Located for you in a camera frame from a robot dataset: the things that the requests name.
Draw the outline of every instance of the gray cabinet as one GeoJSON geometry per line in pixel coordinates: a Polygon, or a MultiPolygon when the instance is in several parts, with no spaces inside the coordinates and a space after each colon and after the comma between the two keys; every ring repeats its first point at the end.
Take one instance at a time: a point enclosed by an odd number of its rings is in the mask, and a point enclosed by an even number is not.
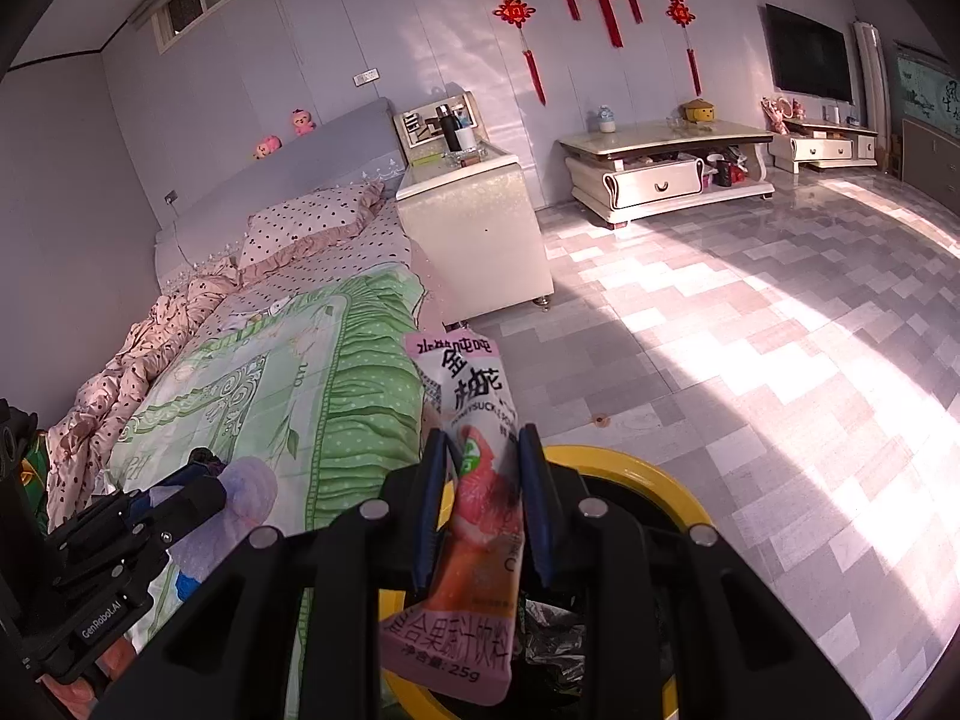
{"type": "Polygon", "coordinates": [[[960,142],[904,119],[904,181],[960,215],[960,142]]]}

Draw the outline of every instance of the wall socket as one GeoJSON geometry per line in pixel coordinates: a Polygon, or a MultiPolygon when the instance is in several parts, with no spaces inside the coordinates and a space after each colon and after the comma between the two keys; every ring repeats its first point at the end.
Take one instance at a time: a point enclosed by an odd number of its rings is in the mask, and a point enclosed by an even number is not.
{"type": "Polygon", "coordinates": [[[370,83],[371,81],[376,81],[380,78],[376,68],[371,68],[366,71],[366,73],[361,73],[358,76],[353,77],[353,83],[357,86],[363,86],[365,83],[370,83]]]}

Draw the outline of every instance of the black tv screen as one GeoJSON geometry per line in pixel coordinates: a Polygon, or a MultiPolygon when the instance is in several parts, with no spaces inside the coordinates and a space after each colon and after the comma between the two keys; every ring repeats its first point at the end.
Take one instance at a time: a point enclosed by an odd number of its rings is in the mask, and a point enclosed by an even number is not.
{"type": "Polygon", "coordinates": [[[786,92],[853,102],[843,33],[767,5],[767,41],[774,83],[786,92]]]}

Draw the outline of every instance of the pink packaging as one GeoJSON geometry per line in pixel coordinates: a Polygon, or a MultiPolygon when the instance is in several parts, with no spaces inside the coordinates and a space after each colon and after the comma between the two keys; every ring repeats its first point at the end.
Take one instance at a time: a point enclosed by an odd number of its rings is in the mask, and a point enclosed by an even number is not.
{"type": "Polygon", "coordinates": [[[523,556],[517,412],[492,341],[459,330],[404,342],[463,459],[429,595],[381,622],[381,665],[492,706],[510,688],[523,556]]]}

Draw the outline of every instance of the wall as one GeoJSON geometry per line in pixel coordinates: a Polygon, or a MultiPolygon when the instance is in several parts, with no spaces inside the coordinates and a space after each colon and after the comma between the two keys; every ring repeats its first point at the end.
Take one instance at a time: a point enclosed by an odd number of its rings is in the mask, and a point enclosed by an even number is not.
{"type": "Polygon", "coordinates": [[[60,419],[157,297],[150,212],[97,55],[0,82],[0,397],[60,419]]]}
{"type": "MultiPolygon", "coordinates": [[[[150,25],[126,26],[104,52],[110,94],[133,164],[157,218],[184,208],[240,170],[270,133],[290,137],[290,112],[321,121],[374,95],[397,109],[473,90],[491,139],[520,156],[535,205],[569,196],[563,153],[554,141],[584,128],[590,111],[611,105],[621,122],[659,119],[694,97],[683,31],[666,0],[640,0],[632,21],[614,4],[625,46],[608,40],[597,4],[579,0],[574,23],[563,0],[526,0],[536,14],[525,35],[544,80],[536,99],[520,33],[494,16],[496,0],[233,0],[163,55],[150,25]],[[380,80],[355,88],[352,76],[376,67],[380,80]]],[[[764,124],[758,99],[773,90],[760,6],[771,2],[841,30],[851,0],[689,0],[690,36],[704,95],[719,114],[764,124]]],[[[853,51],[853,36],[848,38],[853,51]]],[[[851,53],[859,97],[856,60],[851,53]]],[[[809,101],[811,111],[819,101],[809,101]]]]}
{"type": "Polygon", "coordinates": [[[887,61],[887,76],[890,80],[890,109],[894,132],[901,131],[904,117],[899,99],[898,75],[896,74],[896,41],[942,57],[943,52],[936,40],[920,20],[920,16],[906,0],[853,0],[858,20],[864,20],[880,30],[883,54],[887,61]]]}

